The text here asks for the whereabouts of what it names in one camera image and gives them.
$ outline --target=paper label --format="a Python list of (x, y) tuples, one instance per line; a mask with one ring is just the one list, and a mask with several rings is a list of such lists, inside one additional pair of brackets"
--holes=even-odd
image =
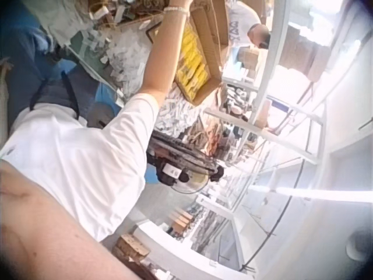
[(166, 165), (164, 166), (163, 168), (163, 173), (171, 176), (172, 178), (179, 178), (180, 174), (181, 174), (181, 169), (179, 168), (176, 168), (175, 166), (172, 166), (168, 163), (166, 163)]

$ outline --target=wrist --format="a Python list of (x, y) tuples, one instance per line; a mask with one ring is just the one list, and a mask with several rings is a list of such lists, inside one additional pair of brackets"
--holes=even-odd
[(169, 7), (180, 7), (189, 10), (191, 7), (191, 1), (189, 0), (170, 0)]

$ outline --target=yellow item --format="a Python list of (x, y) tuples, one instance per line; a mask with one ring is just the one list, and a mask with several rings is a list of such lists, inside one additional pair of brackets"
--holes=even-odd
[(199, 76), (205, 70), (205, 65), (203, 63), (199, 64), (194, 76)]

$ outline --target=person in background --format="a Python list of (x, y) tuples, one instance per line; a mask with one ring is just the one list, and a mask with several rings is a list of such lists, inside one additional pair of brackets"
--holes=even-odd
[(261, 23), (258, 14), (246, 4), (237, 1), (228, 5), (229, 40), (232, 47), (268, 49), (270, 33), (268, 27)]
[(81, 92), (86, 80), (41, 76), (35, 57), (52, 47), (45, 34), (13, 30), (2, 45), (13, 69), (6, 77), (12, 129), (0, 150), (0, 252), (15, 277), (139, 279), (99, 242), (144, 189), (146, 149), (175, 77), (191, 3), (170, 0), (141, 89), (103, 129), (86, 127), (94, 102)]

